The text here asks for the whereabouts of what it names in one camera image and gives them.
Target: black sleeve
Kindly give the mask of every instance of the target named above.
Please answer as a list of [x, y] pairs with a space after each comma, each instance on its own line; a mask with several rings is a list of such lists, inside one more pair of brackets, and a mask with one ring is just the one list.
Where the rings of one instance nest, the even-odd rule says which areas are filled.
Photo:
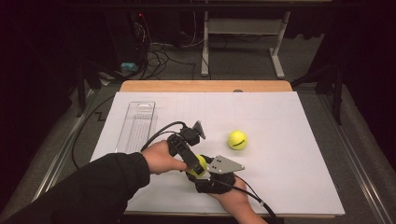
[[149, 183], [140, 153], [113, 153], [82, 167], [6, 223], [111, 223], [138, 189]]

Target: table leg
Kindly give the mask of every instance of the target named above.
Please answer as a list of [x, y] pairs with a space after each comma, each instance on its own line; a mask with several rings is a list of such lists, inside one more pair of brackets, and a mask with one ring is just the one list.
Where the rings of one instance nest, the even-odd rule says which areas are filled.
[[209, 76], [209, 47], [207, 45], [207, 41], [209, 38], [208, 20], [209, 20], [209, 13], [206, 11], [205, 21], [204, 21], [204, 48], [202, 50], [202, 61], [201, 61], [202, 77]]
[[289, 16], [290, 16], [290, 12], [285, 12], [285, 15], [283, 17], [283, 21], [282, 24], [279, 27], [279, 32], [277, 35], [277, 41], [276, 41], [276, 46], [274, 48], [270, 48], [270, 54], [271, 54], [271, 59], [273, 61], [273, 65], [276, 71], [276, 76], [279, 79], [284, 79], [285, 78], [285, 74], [283, 73], [283, 69], [282, 66], [280, 64], [280, 60], [277, 57], [277, 54], [279, 52], [279, 48], [280, 48], [280, 44], [282, 43], [282, 39], [283, 39], [283, 35], [285, 34], [286, 31], [286, 27], [288, 26], [288, 22], [289, 22]]

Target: black cable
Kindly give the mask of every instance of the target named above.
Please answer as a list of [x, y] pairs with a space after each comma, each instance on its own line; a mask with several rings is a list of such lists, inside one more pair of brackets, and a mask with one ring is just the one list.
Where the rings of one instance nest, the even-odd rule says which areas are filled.
[[187, 125], [186, 125], [184, 122], [182, 122], [182, 121], [175, 121], [175, 122], [172, 122], [172, 123], [166, 125], [165, 127], [161, 128], [161, 129], [160, 129], [158, 132], [156, 132], [154, 135], [152, 135], [152, 136], [150, 137], [150, 139], [147, 141], [147, 143], [146, 143], [145, 145], [142, 146], [142, 149], [141, 149], [140, 151], [144, 151], [144, 150], [151, 144], [151, 142], [154, 141], [154, 139], [156, 139], [158, 136], [160, 136], [161, 134], [163, 134], [163, 131], [165, 131], [166, 129], [168, 129], [168, 128], [174, 126], [174, 125], [177, 125], [177, 124], [181, 124], [181, 125], [183, 126], [183, 128], [187, 128]]
[[[236, 175], [236, 177], [239, 178], [240, 180], [244, 181], [244, 182], [250, 187], [250, 189], [254, 192], [253, 188], [252, 188], [245, 180], [243, 180], [241, 177], [239, 177], [239, 176], [237, 176], [237, 175]], [[238, 191], [241, 191], [241, 192], [243, 192], [243, 193], [246, 193], [248, 196], [250, 196], [250, 197], [252, 197], [253, 199], [255, 199], [257, 202], [259, 202], [259, 204], [260, 204], [262, 207], [265, 208], [265, 210], [267, 210], [267, 212], [268, 212], [268, 214], [271, 216], [271, 219], [273, 220], [273, 222], [274, 222], [275, 224], [277, 224], [277, 217], [276, 217], [274, 211], [273, 211], [273, 210], [271, 209], [271, 207], [270, 207], [268, 204], [266, 204], [259, 196], [257, 196], [257, 194], [256, 194], [255, 192], [254, 192], [254, 194], [256, 194], [256, 195], [253, 195], [252, 193], [248, 192], [248, 191], [245, 190], [245, 189], [240, 189], [240, 188], [238, 188], [238, 187], [236, 187], [236, 186], [234, 186], [234, 185], [229, 185], [229, 184], [224, 183], [224, 182], [221, 182], [221, 181], [219, 181], [219, 180], [217, 180], [217, 179], [214, 179], [213, 181], [216, 182], [216, 183], [219, 183], [219, 184], [221, 184], [221, 185], [227, 186], [227, 187], [229, 187], [229, 188], [231, 188], [231, 189], [236, 189], [236, 190], [238, 190]]]
[[166, 53], [166, 49], [165, 49], [164, 46], [163, 46], [163, 54], [165, 54], [166, 57], [168, 57], [169, 61], [171, 61], [171, 62], [180, 63], [180, 64], [186, 64], [186, 65], [192, 65], [191, 79], [194, 80], [194, 70], [195, 70], [195, 65], [196, 65], [196, 63], [182, 63], [182, 62], [179, 62], [179, 61], [176, 61], [176, 60], [172, 59], [172, 58], [169, 57], [169, 55]]
[[91, 114], [84, 120], [84, 122], [82, 123], [82, 125], [79, 127], [78, 133], [77, 133], [77, 136], [76, 136], [76, 138], [75, 138], [75, 140], [74, 140], [74, 142], [73, 142], [72, 151], [71, 151], [72, 161], [73, 161], [73, 164], [76, 166], [77, 169], [79, 169], [79, 166], [77, 165], [76, 158], [75, 158], [75, 156], [74, 156], [74, 152], [75, 152], [76, 142], [77, 142], [77, 140], [78, 140], [78, 138], [79, 138], [79, 135], [81, 134], [81, 132], [82, 132], [82, 130], [83, 130], [85, 124], [87, 123], [87, 121], [88, 121], [88, 120], [90, 119], [90, 117], [96, 112], [96, 110], [97, 110], [100, 106], [104, 105], [104, 104], [105, 104], [107, 101], [109, 101], [111, 98], [114, 98], [114, 96], [115, 96], [115, 95], [112, 95], [112, 96], [108, 97], [107, 99], [105, 99], [102, 103], [100, 103], [100, 104], [91, 112]]

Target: clear plastic tray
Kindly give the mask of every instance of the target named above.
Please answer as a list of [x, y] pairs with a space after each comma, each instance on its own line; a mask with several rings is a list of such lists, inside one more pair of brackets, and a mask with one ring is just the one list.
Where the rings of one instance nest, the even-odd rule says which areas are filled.
[[116, 152], [138, 152], [154, 135], [157, 116], [155, 102], [131, 102], [117, 143]]

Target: yellow tennis ball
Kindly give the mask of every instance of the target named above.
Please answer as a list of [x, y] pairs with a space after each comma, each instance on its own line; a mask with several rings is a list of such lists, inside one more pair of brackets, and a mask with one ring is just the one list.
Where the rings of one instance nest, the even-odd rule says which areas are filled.
[[248, 137], [242, 131], [236, 130], [228, 135], [228, 146], [232, 149], [244, 149], [248, 143]]
[[191, 169], [191, 170], [188, 171], [188, 173], [189, 173], [190, 175], [195, 175], [195, 176], [199, 177], [199, 176], [202, 176], [202, 175], [206, 172], [206, 170], [207, 170], [207, 163], [206, 163], [206, 160], [205, 160], [205, 158], [204, 158], [203, 156], [201, 156], [201, 155], [195, 155], [195, 156], [198, 158], [198, 161], [199, 161], [199, 163], [201, 164], [201, 166], [202, 166], [202, 168], [203, 168], [204, 170], [201, 171], [200, 174], [197, 174], [197, 173], [194, 171], [194, 169]]

